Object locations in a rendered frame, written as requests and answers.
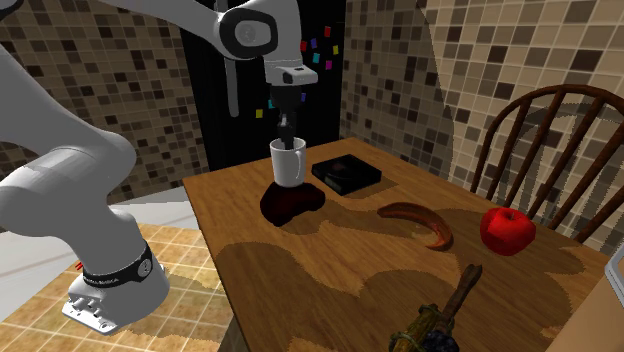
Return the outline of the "white mug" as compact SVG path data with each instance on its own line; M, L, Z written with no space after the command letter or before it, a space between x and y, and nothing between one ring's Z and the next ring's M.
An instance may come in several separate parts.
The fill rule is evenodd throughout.
M274 182L285 188L304 183L306 172L306 141L295 137L293 148L287 149L280 139L270 143Z

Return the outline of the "black fridge with coloured magnets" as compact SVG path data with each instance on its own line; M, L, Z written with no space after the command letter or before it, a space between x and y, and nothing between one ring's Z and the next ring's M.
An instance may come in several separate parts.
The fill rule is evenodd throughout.
M339 139L346 0L297 1L302 58L318 82L302 87L296 136L312 147ZM229 61L200 37L181 36L209 169L269 157L279 114L263 59Z

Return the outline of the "black flat square box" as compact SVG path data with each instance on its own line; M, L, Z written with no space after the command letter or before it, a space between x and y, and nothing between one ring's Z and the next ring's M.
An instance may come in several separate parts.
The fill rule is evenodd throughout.
M312 165L312 174L344 196L381 181L382 171L352 154Z

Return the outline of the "dark red rounded lump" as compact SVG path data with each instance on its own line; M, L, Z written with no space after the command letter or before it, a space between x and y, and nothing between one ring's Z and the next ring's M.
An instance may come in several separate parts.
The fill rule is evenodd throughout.
M260 200L260 210L267 221L281 227L306 211L319 210L325 200L325 193L311 183L286 188L273 182Z

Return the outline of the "wooden table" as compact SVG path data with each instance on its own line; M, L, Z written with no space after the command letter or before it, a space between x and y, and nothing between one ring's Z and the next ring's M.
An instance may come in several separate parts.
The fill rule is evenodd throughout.
M461 352L545 352L603 276L607 257L546 227L519 254L481 241L491 203L349 138L310 148L309 163L353 154L382 171L348 196L328 192L315 212L276 227L260 200L269 160L189 177L184 185L250 352L388 352L421 305L447 302L465 267L482 276L453 331ZM377 210L411 202L439 214L454 243Z

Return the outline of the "brown curved banana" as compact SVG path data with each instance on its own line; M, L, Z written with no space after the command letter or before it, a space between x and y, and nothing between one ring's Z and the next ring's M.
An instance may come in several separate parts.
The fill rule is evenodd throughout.
M454 243L454 237L447 222L435 211L425 206L411 202L395 202L380 207L377 214L382 218L408 220L432 230L437 235L437 240L433 244L426 245L426 248L430 250L445 251Z

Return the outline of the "red apple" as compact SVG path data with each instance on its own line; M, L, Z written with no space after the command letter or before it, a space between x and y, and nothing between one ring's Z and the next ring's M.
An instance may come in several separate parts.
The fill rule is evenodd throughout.
M483 244L494 253L513 256L535 240L536 226L518 210L492 208L481 219L480 236Z

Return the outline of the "dark wooden chair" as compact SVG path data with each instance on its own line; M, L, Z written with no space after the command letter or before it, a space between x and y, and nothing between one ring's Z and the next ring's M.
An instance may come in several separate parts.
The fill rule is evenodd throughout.
M511 205L536 157L540 146L542 146L543 142L545 142L546 140L547 133L550 130L552 122L554 121L556 114L558 113L559 108L564 101L564 98L569 94L588 96L591 97L593 101L590 104L589 109L586 111L576 132L574 132L571 136L565 150L562 152L559 160L557 161L557 164L554 166L552 173L550 174L546 182L538 189L537 196L528 211L528 216L530 218L534 217L537 214L537 211L541 207L542 203L545 201L547 195L550 193L557 179L561 176L565 166L570 161L575 150L580 146L580 143L582 142L586 132L589 130L591 124L597 118L602 108L605 105L610 105L621 115L624 116L624 98L617 96L605 89L589 85L560 84L547 86L531 91L512 101L501 110L501 112L494 118L489 128L487 129L486 135L483 140L483 145L479 154L476 170L474 172L470 191L475 193L478 189L488 158L490 147L492 145L493 138L498 131L498 128L512 111L516 111L516 118L514 119L512 129L504 145L503 153L499 159L495 173L491 178L491 184L486 194L486 198L488 200L493 198L502 177L503 171L513 151L514 145L519 137L521 128L528 115L528 111L531 107L532 102L537 98L550 95L552 97L552 101L548 106L546 115L539 124L539 128L536 131L536 134L526 154L526 157L520 167L520 170L517 173L516 178L514 179L512 188L505 198L505 204L507 206ZM549 222L549 229L555 230L561 224L567 214L580 200L580 197L587 190L590 184L596 179L599 173L607 165L609 159L611 159L615 155L616 151L623 145L624 121L619 124L616 130L614 130L611 138L604 145L598 156L594 159L593 163L585 172L581 180L578 182L570 196L566 199L565 203L560 207L556 215Z

